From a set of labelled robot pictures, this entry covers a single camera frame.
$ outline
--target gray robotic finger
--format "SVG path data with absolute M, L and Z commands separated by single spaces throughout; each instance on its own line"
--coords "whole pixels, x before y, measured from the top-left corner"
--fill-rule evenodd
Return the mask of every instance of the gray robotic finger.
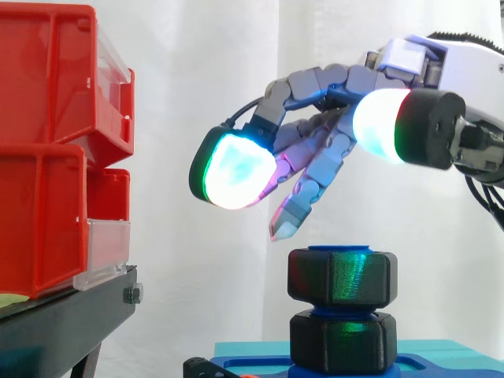
M 355 146 L 352 132 L 354 107 L 342 115 L 333 113 L 324 123 L 331 129 L 319 150 L 307 164 L 305 171 L 289 195 L 276 211 L 269 225 L 272 240 L 290 238 L 301 227 L 325 189 L 335 179 L 343 165 L 343 159 Z

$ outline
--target green light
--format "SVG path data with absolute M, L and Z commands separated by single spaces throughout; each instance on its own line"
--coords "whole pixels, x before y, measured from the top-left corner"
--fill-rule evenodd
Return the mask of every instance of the green light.
M 354 113 L 354 134 L 359 145 L 391 163 L 403 163 L 395 151 L 395 121 L 409 89 L 379 89 L 366 95 Z
M 205 196 L 225 209 L 241 209 L 259 196 L 275 169 L 268 150 L 250 139 L 226 134 L 206 166 Z

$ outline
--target black cylindrical housing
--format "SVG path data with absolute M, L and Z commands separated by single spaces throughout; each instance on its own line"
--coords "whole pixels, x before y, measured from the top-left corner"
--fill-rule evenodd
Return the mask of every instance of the black cylindrical housing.
M 465 102 L 455 93 L 413 89 L 402 102 L 395 122 L 398 156 L 407 163 L 449 169 L 455 124 L 464 115 Z

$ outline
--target white curtain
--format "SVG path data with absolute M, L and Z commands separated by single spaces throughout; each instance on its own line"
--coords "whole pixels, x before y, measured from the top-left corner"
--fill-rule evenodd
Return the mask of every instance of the white curtain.
M 136 72 L 135 156 L 119 166 L 132 174 L 130 262 L 145 286 L 136 314 L 104 342 L 98 378 L 177 377 L 185 359 L 212 357 L 215 342 L 288 339 L 290 317 L 308 305 L 287 296 L 287 254 L 318 243 L 398 256 L 399 297 L 386 311 L 400 339 L 455 339 L 504 357 L 504 234 L 457 172 L 394 167 L 357 148 L 299 233 L 280 243 L 267 226 L 291 184 L 235 212 L 192 198 L 187 185 L 206 132 L 276 77 L 351 64 L 410 33 L 500 43 L 498 0 L 89 3 Z

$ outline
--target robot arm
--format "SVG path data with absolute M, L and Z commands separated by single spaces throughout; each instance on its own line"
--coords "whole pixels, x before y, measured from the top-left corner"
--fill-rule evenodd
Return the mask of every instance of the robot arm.
M 501 53 L 493 45 L 467 35 L 410 36 L 392 39 L 379 51 L 368 52 L 364 65 L 329 65 L 274 81 L 243 130 L 233 130 L 232 124 L 221 125 L 228 128 L 222 133 L 233 132 L 251 139 L 275 157 L 273 174 L 268 174 L 262 191 L 247 204 L 261 201 L 279 183 L 302 171 L 292 194 L 283 201 L 270 224 L 273 240 L 291 237 L 357 142 L 370 152 L 376 152 L 378 146 L 381 155 L 395 148 L 397 151 L 388 154 L 389 160 L 393 155 L 396 161 L 441 169 L 455 163 L 465 175 L 486 184 L 504 183 L 504 107 L 499 104 L 504 98 Z M 383 99 L 376 100 L 379 96 L 375 94 L 385 88 L 396 90 L 390 92 L 390 98 L 396 100 L 385 104 Z M 378 120 L 394 101 L 398 116 L 394 119 L 395 131 L 391 129 L 392 144 L 381 146 L 383 140 L 376 135 L 384 134 L 387 126 L 380 126 Z M 310 105 L 321 113 L 281 126 L 287 111 Z M 408 127 L 400 128 L 399 124 Z M 196 168 L 206 164 L 197 164 L 202 147 L 190 174 L 191 190 L 196 195 Z M 234 166 L 243 172 L 243 165 Z M 229 172 L 220 176 L 220 182 L 228 176 Z M 199 198 L 215 203 L 208 196 Z

